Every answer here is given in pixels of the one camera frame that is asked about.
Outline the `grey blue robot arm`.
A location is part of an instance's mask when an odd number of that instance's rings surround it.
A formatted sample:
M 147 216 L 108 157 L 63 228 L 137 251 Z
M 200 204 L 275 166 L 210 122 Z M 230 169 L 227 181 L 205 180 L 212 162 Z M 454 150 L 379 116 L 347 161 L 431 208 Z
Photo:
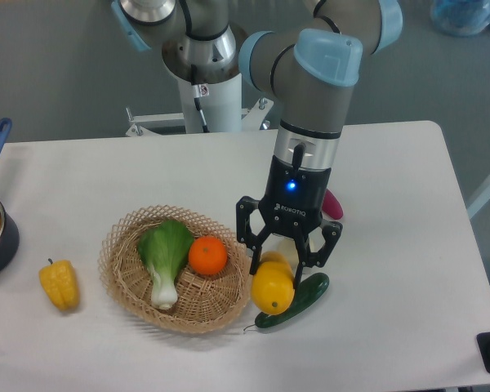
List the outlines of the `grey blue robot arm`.
M 264 196 L 241 198 L 236 234 L 260 264 L 272 234 L 294 241 L 299 267 L 325 265 L 341 236 L 322 205 L 359 67 L 403 28 L 396 1 L 310 1 L 312 20 L 241 38 L 226 1 L 114 1 L 126 36 L 157 48 L 176 79 L 189 133 L 238 131 L 241 85 L 283 107 Z

